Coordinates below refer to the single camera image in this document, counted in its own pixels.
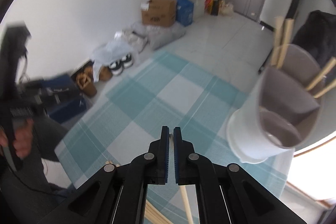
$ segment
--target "person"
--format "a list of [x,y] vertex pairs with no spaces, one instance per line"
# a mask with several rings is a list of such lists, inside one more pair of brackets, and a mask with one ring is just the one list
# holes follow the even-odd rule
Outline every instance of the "person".
[[[25,126],[15,131],[13,146],[16,155],[23,159],[23,168],[14,174],[2,150],[0,152],[1,193],[21,224],[38,223],[64,200],[55,193],[62,193],[62,196],[70,194],[70,191],[48,183],[41,161],[41,158],[58,161],[54,149],[66,133],[65,128],[49,117],[26,120]],[[3,130],[0,130],[0,145],[8,145]],[[43,193],[32,191],[27,186]]]

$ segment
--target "woven basket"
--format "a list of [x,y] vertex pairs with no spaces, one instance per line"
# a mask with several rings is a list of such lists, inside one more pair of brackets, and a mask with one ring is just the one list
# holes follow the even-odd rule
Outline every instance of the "woven basket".
[[91,81],[90,77],[85,73],[79,73],[76,77],[77,86],[82,90],[88,97],[93,97],[97,94],[96,87]]
[[88,66],[84,69],[84,73],[90,77],[90,79],[93,81],[93,67]]
[[99,70],[99,80],[108,81],[112,78],[112,73],[108,67],[101,67]]

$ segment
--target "dark pants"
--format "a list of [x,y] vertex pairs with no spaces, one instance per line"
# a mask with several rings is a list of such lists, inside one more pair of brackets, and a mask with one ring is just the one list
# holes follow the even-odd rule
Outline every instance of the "dark pants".
[[[41,158],[58,161],[54,149],[66,133],[65,128],[50,118],[35,121],[31,153],[23,160],[23,168],[16,172],[29,187],[47,193],[55,190],[47,182]],[[29,190],[9,169],[0,178],[0,188],[14,215],[22,224],[39,222],[58,205],[56,197]]]

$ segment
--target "floor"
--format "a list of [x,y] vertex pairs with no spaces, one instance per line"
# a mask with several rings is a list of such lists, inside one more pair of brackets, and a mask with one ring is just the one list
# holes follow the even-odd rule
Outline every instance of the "floor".
[[[163,49],[195,63],[210,73],[230,82],[239,90],[249,93],[258,79],[258,69],[269,54],[273,33],[258,23],[239,14],[233,17],[205,15],[187,27],[184,37]],[[139,55],[139,62],[153,54],[147,46]],[[90,100],[94,104],[105,84],[97,83],[98,95]],[[60,164],[44,161],[46,177],[63,187],[70,180]],[[308,224],[319,219],[323,209],[309,203],[285,189],[280,200]]]

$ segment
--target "black handheld device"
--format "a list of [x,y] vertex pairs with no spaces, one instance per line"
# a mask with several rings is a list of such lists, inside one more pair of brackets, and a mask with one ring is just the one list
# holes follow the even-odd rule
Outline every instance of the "black handheld device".
[[30,32],[24,24],[6,29],[0,50],[0,127],[8,139],[3,154],[14,171],[22,168],[22,160],[16,155],[13,141],[15,130],[25,124],[26,119],[46,115],[46,108],[73,99],[80,95],[75,86],[39,88],[19,92],[16,73],[20,58],[26,57],[26,42]]

